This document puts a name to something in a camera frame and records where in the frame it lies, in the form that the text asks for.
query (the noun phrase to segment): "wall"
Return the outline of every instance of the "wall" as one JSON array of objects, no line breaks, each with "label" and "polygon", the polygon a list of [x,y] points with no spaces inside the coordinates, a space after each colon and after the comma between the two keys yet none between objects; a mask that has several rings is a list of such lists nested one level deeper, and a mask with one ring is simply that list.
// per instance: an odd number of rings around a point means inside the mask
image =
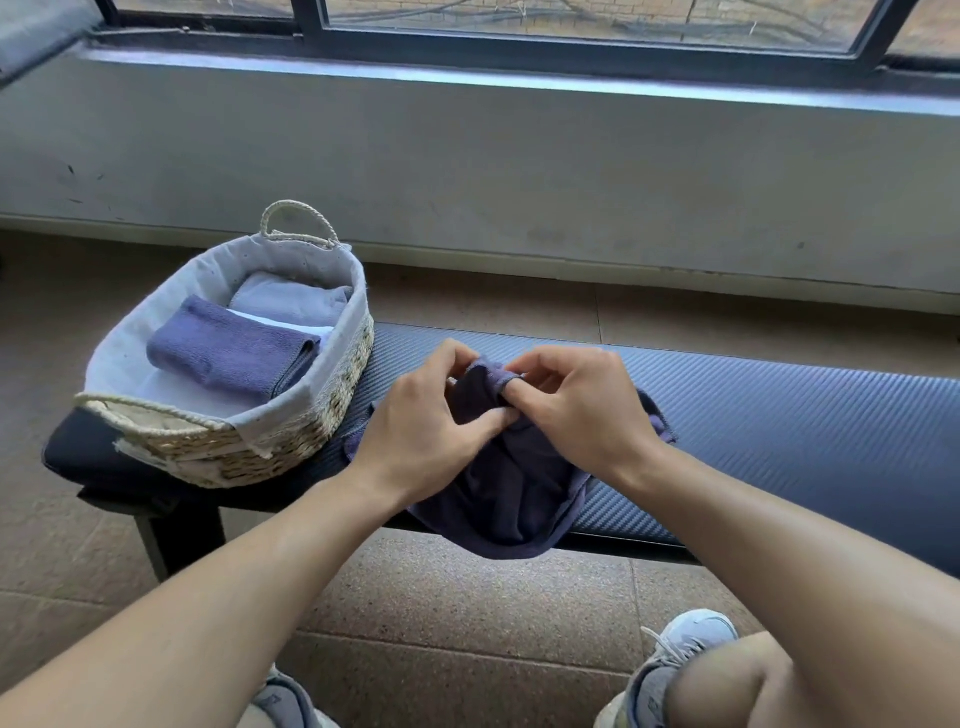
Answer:
[{"label": "wall", "polygon": [[68,57],[0,95],[0,214],[960,293],[960,119]]}]

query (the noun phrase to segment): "woven basket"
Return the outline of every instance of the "woven basket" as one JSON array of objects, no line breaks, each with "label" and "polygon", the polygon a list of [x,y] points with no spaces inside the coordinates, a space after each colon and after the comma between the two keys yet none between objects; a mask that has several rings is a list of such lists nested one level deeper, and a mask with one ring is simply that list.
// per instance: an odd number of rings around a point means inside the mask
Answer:
[{"label": "woven basket", "polygon": [[[271,215],[294,207],[311,214],[326,237],[270,231]],[[146,344],[196,294],[227,305],[253,272],[326,287],[352,285],[353,295],[317,360],[296,385],[255,409],[218,419],[139,399],[153,371]],[[137,460],[204,488],[251,485],[280,475],[317,453],[347,414],[373,346],[363,266],[315,209],[284,200],[263,214],[260,233],[211,248],[191,260],[135,308],[97,347],[77,404],[120,432],[116,447]]]}]

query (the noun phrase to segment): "shoelace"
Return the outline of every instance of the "shoelace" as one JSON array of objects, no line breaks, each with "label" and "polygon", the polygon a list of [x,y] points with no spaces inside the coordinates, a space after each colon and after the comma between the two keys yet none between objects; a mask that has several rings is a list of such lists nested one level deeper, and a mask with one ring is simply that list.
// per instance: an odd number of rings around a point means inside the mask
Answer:
[{"label": "shoelace", "polygon": [[707,651],[707,646],[696,638],[691,641],[691,645],[686,646],[683,649],[679,649],[676,645],[665,640],[652,629],[640,627],[640,631],[643,634],[653,638],[654,642],[656,642],[662,648],[662,650],[666,653],[664,664],[671,667],[682,667],[701,652]]}]

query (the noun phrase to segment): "window frame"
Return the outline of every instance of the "window frame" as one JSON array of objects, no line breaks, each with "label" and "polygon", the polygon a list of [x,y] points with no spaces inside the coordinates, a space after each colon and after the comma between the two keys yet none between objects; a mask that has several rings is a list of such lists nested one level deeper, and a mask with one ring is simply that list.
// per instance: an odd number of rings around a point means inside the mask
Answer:
[{"label": "window frame", "polygon": [[890,56],[920,0],[879,0],[848,53],[444,31],[331,28],[325,0],[291,18],[117,10],[100,47],[747,87],[960,96],[960,59]]}]

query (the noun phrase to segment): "left hand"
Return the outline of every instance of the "left hand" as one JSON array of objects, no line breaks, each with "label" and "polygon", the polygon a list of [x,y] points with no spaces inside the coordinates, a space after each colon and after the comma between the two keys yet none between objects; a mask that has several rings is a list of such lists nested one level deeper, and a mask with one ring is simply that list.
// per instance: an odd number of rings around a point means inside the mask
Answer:
[{"label": "left hand", "polygon": [[373,413],[350,468],[386,490],[398,509],[439,493],[519,417],[516,410],[499,407],[466,425],[453,421],[447,379],[463,376],[478,356],[446,339],[423,366],[394,382]]}]

